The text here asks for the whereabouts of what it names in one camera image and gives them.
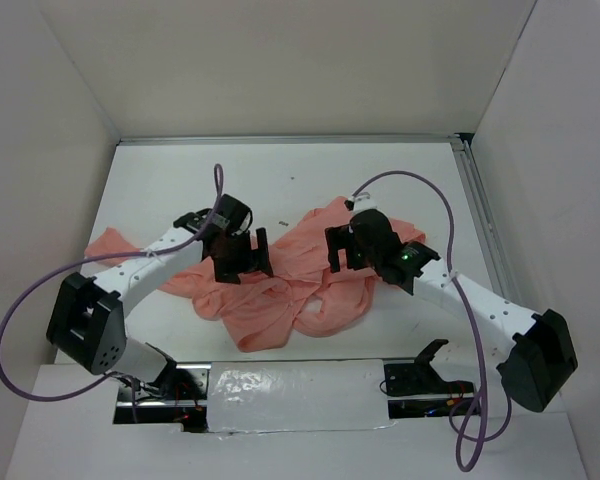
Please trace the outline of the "salmon pink jacket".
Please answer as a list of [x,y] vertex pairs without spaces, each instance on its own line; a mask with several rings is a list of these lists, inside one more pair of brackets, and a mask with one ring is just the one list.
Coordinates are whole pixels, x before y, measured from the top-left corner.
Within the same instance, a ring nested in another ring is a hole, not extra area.
[[325,230],[349,221],[344,202],[339,196],[308,211],[270,245],[271,276],[253,273],[237,284],[218,283],[211,261],[204,260],[160,288],[190,300],[199,317],[221,319],[242,352],[281,348],[293,331],[333,336],[369,311],[378,280],[371,269],[329,268]]

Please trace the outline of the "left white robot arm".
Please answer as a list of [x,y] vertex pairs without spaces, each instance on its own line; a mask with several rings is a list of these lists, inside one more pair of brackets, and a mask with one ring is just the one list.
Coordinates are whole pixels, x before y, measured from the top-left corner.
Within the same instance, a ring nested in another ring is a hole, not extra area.
[[252,229],[252,211],[224,194],[217,205],[176,219],[150,246],[94,276],[80,273],[61,283],[47,340],[93,375],[137,381],[156,399],[184,381],[176,361],[133,339],[126,318],[148,295],[185,269],[205,260],[213,278],[237,284],[243,274],[273,274],[264,228]]

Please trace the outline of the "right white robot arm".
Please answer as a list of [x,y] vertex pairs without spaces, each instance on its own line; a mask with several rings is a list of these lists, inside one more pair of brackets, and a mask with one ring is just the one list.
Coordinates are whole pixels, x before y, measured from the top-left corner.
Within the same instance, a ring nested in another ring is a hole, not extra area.
[[458,319],[472,319],[477,331],[505,355],[496,370],[504,392],[521,407],[544,411],[577,369],[561,314],[516,305],[453,272],[430,247],[415,240],[403,242],[380,211],[361,211],[347,224],[327,228],[325,237],[332,272],[341,270],[344,253],[348,269],[370,268],[385,283]]

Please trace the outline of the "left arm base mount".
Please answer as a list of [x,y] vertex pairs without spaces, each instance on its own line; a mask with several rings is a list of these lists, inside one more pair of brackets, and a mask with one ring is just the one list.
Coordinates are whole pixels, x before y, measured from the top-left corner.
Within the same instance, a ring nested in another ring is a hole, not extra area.
[[113,424],[174,424],[205,433],[210,373],[210,363],[180,363],[165,387],[120,378]]

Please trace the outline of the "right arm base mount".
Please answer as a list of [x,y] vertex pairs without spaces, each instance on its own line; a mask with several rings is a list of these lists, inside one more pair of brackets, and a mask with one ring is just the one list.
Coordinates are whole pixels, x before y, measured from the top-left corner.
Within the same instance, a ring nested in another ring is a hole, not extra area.
[[387,397],[392,420],[464,415],[475,393],[468,380],[444,380],[432,366],[437,352],[449,343],[431,341],[416,357],[385,362],[379,390]]

